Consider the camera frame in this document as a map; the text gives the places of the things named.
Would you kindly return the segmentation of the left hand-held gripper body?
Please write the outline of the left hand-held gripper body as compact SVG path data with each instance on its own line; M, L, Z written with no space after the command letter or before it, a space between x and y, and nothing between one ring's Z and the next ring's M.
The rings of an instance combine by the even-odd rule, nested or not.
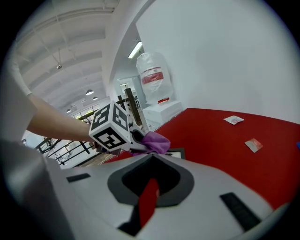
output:
M131 151L131 143L139 143L139 138L131 138L131 126L137 125L128 116L127 111L111 101L94 113L89 136L108 152Z

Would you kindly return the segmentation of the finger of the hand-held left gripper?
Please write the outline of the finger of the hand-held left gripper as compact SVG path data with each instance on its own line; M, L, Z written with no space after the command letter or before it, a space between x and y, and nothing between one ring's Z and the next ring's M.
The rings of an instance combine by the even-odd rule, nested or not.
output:
M143 144L140 144L138 142L131 143L131 151L147 151L147 150L148 148Z
M145 137L145 133L137 126L131 126L129 128L130 130L130 135L131 138L144 138Z

